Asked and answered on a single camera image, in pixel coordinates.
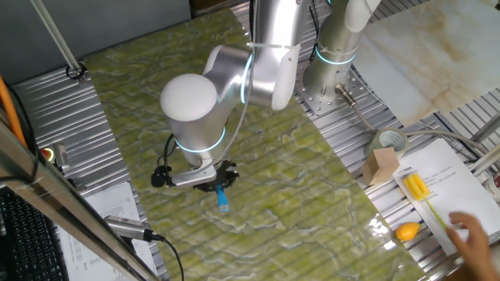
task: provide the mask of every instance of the white paper sheet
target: white paper sheet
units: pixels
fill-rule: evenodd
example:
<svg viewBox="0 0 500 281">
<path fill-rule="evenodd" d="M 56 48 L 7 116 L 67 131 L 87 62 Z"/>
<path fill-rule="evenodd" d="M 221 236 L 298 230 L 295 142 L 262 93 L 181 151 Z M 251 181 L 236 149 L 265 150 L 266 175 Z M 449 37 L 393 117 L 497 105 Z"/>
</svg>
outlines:
<svg viewBox="0 0 500 281">
<path fill-rule="evenodd" d="M 139 220 L 139 213 L 129 183 L 121 183 L 85 199 L 103 218 L 107 215 L 115 215 L 121 218 Z M 61 227 L 59 227 L 59 236 L 70 281 L 127 280 L 121 272 L 103 261 Z M 132 244 L 137 256 L 157 274 L 148 242 L 132 240 Z"/>
<path fill-rule="evenodd" d="M 433 0 L 372 23 L 354 66 L 404 126 L 455 110 L 500 87 L 497 2 Z"/>
<path fill-rule="evenodd" d="M 427 198 L 447 225 L 450 225 L 450 212 L 467 212 L 480 220 L 488 235 L 500 230 L 500 207 L 445 140 L 436 140 L 426 148 L 404 157 L 399 163 L 394 173 L 396 182 L 447 255 L 456 252 L 455 246 L 425 201 L 416 201 L 403 183 L 403 179 L 411 173 L 417 172 L 429 187 L 430 196 Z M 463 239 L 468 235 L 464 229 L 460 229 L 459 234 Z"/>
</svg>

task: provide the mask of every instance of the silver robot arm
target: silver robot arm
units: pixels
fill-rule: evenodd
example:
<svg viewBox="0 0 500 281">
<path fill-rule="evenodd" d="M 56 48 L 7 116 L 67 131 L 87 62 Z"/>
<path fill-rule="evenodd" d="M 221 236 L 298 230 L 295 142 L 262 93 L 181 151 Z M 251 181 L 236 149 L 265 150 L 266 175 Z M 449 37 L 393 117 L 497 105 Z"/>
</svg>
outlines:
<svg viewBox="0 0 500 281">
<path fill-rule="evenodd" d="M 255 58 L 246 50 L 217 46 L 202 75 L 178 76 L 163 89 L 162 110 L 177 145 L 193 167 L 189 172 L 168 176 L 170 186 L 217 184 L 218 170 L 221 171 L 225 157 L 224 125 L 237 104 L 247 102 L 281 110 L 291 98 L 309 0 L 257 2 L 251 46 Z M 307 91 L 323 97 L 341 94 L 339 90 L 348 87 L 348 70 L 361 32 L 379 2 L 332 1 L 334 12 L 321 27 L 316 57 L 304 76 Z M 251 66 L 252 92 L 246 101 Z"/>
<path fill-rule="evenodd" d="M 290 101 L 298 65 L 302 26 L 309 1 L 259 1 L 255 11 L 255 59 L 251 52 L 226 46 L 212 50 L 202 75 L 172 79 L 160 98 L 177 145 L 194 168 L 172 175 L 167 184 L 192 187 L 213 181 L 226 147 L 224 125 L 236 105 L 274 110 Z M 253 66 L 252 94 L 245 100 Z"/>
</svg>

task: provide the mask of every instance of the blue pen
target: blue pen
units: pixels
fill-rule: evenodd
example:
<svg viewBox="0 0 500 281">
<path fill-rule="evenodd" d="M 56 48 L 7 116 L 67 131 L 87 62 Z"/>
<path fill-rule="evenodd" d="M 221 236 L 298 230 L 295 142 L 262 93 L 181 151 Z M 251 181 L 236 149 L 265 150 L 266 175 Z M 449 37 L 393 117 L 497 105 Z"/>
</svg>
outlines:
<svg viewBox="0 0 500 281">
<path fill-rule="evenodd" d="M 229 203 L 227 202 L 226 194 L 221 185 L 216 185 L 217 201 L 219 202 L 219 210 L 221 212 L 229 211 Z"/>
</svg>

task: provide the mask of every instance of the yellow sponge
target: yellow sponge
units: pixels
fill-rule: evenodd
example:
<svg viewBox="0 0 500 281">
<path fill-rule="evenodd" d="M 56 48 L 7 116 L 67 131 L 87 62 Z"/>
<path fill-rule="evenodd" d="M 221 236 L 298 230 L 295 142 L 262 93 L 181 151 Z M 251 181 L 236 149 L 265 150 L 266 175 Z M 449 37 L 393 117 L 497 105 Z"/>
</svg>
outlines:
<svg viewBox="0 0 500 281">
<path fill-rule="evenodd" d="M 403 182 L 408 187 L 412 196 L 418 201 L 430 195 L 429 188 L 427 188 L 427 185 L 417 173 L 413 173 L 412 175 L 406 177 Z"/>
</svg>

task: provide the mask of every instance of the human hand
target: human hand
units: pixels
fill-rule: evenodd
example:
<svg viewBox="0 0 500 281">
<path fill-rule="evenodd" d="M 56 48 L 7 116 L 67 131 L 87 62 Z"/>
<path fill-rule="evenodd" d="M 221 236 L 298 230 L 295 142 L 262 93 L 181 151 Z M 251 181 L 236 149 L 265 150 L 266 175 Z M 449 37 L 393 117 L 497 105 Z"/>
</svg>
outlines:
<svg viewBox="0 0 500 281">
<path fill-rule="evenodd" d="M 462 229 L 469 230 L 467 241 L 463 241 L 459 234 L 451 228 L 446 228 L 448 237 L 462 255 L 479 281 L 498 281 L 495 267 L 491 263 L 491 252 L 488 236 L 479 221 L 472 215 L 462 212 L 450 213 L 450 221 L 460 224 Z"/>
</svg>

